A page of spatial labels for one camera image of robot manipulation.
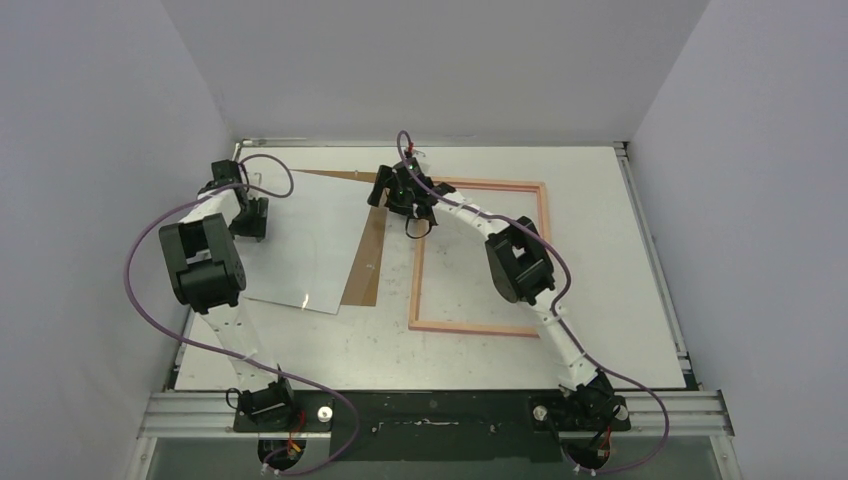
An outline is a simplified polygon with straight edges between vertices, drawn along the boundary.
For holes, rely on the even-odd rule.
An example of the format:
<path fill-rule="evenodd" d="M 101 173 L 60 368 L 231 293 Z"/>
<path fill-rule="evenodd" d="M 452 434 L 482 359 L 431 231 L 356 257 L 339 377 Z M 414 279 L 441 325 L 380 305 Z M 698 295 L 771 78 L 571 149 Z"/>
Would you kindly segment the clear plastic sheet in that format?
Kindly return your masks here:
<path fill-rule="evenodd" d="M 236 241 L 246 272 L 243 295 L 336 314 L 370 206 L 365 182 L 293 173 L 294 192 L 271 198 L 266 238 Z"/>

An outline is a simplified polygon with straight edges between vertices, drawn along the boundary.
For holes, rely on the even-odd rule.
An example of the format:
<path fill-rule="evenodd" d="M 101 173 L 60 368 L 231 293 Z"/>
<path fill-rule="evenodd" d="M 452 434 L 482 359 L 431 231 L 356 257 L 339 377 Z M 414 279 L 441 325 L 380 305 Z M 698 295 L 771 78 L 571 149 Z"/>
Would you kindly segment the light wooden picture frame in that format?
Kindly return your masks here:
<path fill-rule="evenodd" d="M 536 195 L 537 216 L 539 220 L 538 229 L 546 239 L 551 238 L 549 223 L 550 215 L 548 208 L 548 192 L 544 182 L 539 181 L 516 181 L 516 180 L 494 180 L 494 179 L 470 179 L 459 177 L 436 177 L 436 182 L 448 183 L 460 190 L 489 190 L 502 192 L 533 193 Z M 410 292 L 408 327 L 413 331 L 425 331 L 435 333 L 452 333 L 468 335 L 489 335 L 506 337 L 536 338 L 536 330 L 533 326 L 512 325 L 485 325 L 447 321 L 425 321 L 420 319 L 422 280 L 424 273 L 426 240 L 416 241 L 415 256 L 412 267 L 412 286 Z"/>

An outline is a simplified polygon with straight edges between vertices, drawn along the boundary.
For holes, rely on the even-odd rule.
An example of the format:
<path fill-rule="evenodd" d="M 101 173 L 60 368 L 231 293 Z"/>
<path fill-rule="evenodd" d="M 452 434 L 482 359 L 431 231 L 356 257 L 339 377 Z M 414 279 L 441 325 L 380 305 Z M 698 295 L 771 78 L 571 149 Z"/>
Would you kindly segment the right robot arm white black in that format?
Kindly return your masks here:
<path fill-rule="evenodd" d="M 550 244 L 531 219 L 510 219 L 490 212 L 454 186 L 434 183 L 413 157 L 393 166 L 380 166 L 367 203 L 408 220 L 424 220 L 430 227 L 449 220 L 462 232 L 483 238 L 496 291 L 533 320 L 536 334 L 552 359 L 557 387 L 567 398 L 568 421 L 588 429 L 604 417 L 605 410 L 618 410 L 607 375 L 588 358 L 567 325 L 555 285 Z"/>

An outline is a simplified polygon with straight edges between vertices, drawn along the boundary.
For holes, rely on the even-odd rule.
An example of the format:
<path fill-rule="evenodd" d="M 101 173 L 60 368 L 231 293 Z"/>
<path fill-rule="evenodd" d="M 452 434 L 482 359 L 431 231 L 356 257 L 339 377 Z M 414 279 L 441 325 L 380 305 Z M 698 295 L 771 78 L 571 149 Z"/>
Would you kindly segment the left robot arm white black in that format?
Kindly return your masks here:
<path fill-rule="evenodd" d="M 236 373 L 236 416 L 256 428 L 282 431 L 297 420 L 299 405 L 290 383 L 253 326 L 241 294 L 247 287 L 238 238 L 266 237 L 269 200 L 251 192 L 250 178 L 238 161 L 220 160 L 199 191 L 198 205 L 158 237 L 177 300 L 213 330 Z"/>

